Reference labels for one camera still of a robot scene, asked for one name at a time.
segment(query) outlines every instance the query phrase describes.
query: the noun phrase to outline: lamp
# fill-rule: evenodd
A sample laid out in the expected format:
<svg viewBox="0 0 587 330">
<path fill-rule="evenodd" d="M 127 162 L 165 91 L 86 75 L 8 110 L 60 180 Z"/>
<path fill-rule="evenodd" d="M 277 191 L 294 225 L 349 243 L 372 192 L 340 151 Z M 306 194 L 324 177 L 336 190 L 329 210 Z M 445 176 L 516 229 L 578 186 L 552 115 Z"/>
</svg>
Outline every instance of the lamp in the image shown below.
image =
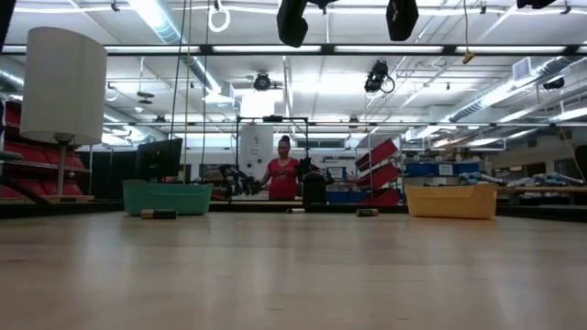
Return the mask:
<svg viewBox="0 0 587 330">
<path fill-rule="evenodd" d="M 84 35 L 55 27 L 28 32 L 20 135 L 60 146 L 58 194 L 67 146 L 102 142 L 106 50 Z"/>
</svg>

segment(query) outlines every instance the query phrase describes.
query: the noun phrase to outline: table surface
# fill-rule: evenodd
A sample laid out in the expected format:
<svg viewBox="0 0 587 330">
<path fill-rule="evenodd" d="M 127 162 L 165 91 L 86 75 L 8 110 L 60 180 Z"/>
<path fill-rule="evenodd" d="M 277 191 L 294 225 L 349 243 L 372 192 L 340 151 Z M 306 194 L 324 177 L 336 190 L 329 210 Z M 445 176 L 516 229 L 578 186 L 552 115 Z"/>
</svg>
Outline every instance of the table surface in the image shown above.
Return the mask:
<svg viewBox="0 0 587 330">
<path fill-rule="evenodd" d="M 3 329 L 584 329 L 587 226 L 407 214 L 0 223 Z"/>
</svg>

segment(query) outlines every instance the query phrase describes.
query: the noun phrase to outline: white cylinder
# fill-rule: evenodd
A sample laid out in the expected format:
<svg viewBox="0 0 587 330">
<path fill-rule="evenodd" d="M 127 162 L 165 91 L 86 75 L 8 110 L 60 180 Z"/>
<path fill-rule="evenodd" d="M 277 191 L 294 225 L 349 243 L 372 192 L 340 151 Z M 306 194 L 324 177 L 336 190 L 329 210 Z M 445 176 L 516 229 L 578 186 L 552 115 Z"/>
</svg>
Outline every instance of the white cylinder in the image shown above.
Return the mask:
<svg viewBox="0 0 587 330">
<path fill-rule="evenodd" d="M 55 27 L 28 32 L 20 135 L 42 142 L 102 141 L 107 54 L 98 42 Z"/>
<path fill-rule="evenodd" d="M 273 126 L 248 125 L 240 130 L 239 167 L 260 180 L 273 158 Z"/>
</svg>

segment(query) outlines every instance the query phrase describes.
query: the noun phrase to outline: woman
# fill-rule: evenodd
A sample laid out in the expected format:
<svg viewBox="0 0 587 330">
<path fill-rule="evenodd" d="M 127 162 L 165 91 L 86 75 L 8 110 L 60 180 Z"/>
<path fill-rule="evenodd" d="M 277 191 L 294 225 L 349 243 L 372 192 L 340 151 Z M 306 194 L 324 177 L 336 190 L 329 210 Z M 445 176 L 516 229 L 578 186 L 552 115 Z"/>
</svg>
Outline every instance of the woman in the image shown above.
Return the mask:
<svg viewBox="0 0 587 330">
<path fill-rule="evenodd" d="M 290 138 L 283 136 L 277 146 L 278 158 L 273 159 L 267 165 L 267 170 L 260 184 L 265 185 L 271 179 L 269 186 L 269 199 L 271 201 L 293 201 L 297 191 L 295 182 L 295 166 L 300 162 L 290 158 Z"/>
</svg>

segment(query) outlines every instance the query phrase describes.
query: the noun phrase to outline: ceiling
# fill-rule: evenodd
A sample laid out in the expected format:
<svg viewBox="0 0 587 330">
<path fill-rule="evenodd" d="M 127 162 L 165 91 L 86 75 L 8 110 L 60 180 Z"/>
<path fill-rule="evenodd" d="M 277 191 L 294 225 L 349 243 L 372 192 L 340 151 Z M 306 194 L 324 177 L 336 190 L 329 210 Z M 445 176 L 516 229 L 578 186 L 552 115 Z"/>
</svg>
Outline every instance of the ceiling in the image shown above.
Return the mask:
<svg viewBox="0 0 587 330">
<path fill-rule="evenodd" d="M 229 8 L 231 20 L 227 29 L 212 32 L 207 29 L 207 1 L 193 1 L 191 30 L 185 24 L 184 35 L 192 44 L 280 44 L 275 23 L 279 0 L 233 0 L 223 1 Z M 180 26 L 183 1 L 167 1 L 172 9 L 172 19 Z M 471 44 L 582 44 L 587 40 L 584 22 L 587 16 L 587 1 L 571 0 L 572 10 L 561 15 L 564 1 L 542 10 L 517 9 L 513 0 L 487 0 L 488 12 L 480 14 L 481 1 L 467 3 L 466 24 L 463 2 L 459 0 L 419 0 L 420 18 L 405 43 L 417 44 L 463 44 L 465 27 Z M 6 43 L 25 44 L 27 33 L 35 27 L 66 28 L 95 39 L 103 44 L 151 45 L 161 40 L 145 21 L 129 10 L 126 1 L 118 0 L 121 11 L 109 10 L 107 0 L 19 0 Z M 383 11 L 387 0 L 339 0 L 332 5 L 327 16 L 308 5 L 305 18 L 309 32 L 305 43 L 389 44 L 384 15 L 349 15 L 343 10 Z M 96 11 L 83 13 L 40 13 L 55 9 L 93 8 Z M 222 15 L 214 17 L 221 25 Z M 437 109 L 450 111 L 463 101 L 472 100 L 488 88 L 498 85 L 512 74 L 512 64 L 522 57 L 477 57 L 466 65 L 462 57 L 407 57 L 401 56 L 288 56 L 292 68 L 293 108 L 291 115 L 308 116 L 315 121 L 348 120 L 349 116 L 360 116 L 370 121 L 431 121 Z M 386 60 L 396 82 L 393 93 L 371 100 L 363 90 L 366 74 L 377 60 Z M 26 64 L 24 57 L 10 57 L 4 61 Z M 179 80 L 176 70 L 179 63 Z M 282 84 L 284 81 L 282 55 L 232 56 L 205 58 L 207 69 L 223 81 L 233 83 L 237 97 L 254 93 L 250 88 L 250 77 L 258 72 L 267 72 L 280 88 L 265 95 L 276 101 L 276 114 L 285 115 Z M 585 65 L 577 65 L 568 72 L 566 89 L 572 90 L 584 83 Z M 230 120 L 235 116 L 232 107 L 205 105 L 204 90 L 194 76 L 174 56 L 145 57 L 142 91 L 155 94 L 153 104 L 139 104 L 136 95 L 139 88 L 141 58 L 110 57 L 107 80 L 118 90 L 113 101 L 105 104 L 138 121 L 151 121 L 156 115 L 170 118 L 176 114 L 179 121 L 187 110 L 190 121 Z M 494 108 L 506 113 L 534 105 L 542 97 L 554 93 L 530 87 L 508 98 L 486 111 L 486 117 L 477 120 L 490 121 Z M 228 132 L 223 127 L 210 127 L 210 132 Z M 191 132 L 202 128 L 190 128 Z M 382 131 L 400 132 L 406 127 L 382 127 Z M 326 127 L 313 131 L 328 131 Z"/>
</svg>

